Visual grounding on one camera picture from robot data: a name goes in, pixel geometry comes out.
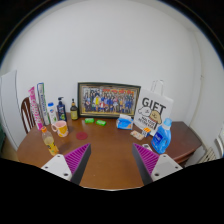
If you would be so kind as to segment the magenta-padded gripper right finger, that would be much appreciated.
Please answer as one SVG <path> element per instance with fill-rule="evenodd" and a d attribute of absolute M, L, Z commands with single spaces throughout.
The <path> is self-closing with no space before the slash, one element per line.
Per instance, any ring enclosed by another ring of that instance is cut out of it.
<path fill-rule="evenodd" d="M 148 185 L 182 169 L 167 154 L 158 155 L 136 143 L 132 145 L 132 154 L 144 185 Z"/>

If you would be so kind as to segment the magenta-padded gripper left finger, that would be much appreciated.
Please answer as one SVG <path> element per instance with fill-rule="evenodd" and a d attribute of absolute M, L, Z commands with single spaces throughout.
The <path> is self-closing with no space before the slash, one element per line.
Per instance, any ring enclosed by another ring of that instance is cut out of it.
<path fill-rule="evenodd" d="M 66 155 L 54 156 L 42 169 L 79 185 L 90 155 L 91 145 L 87 143 Z"/>

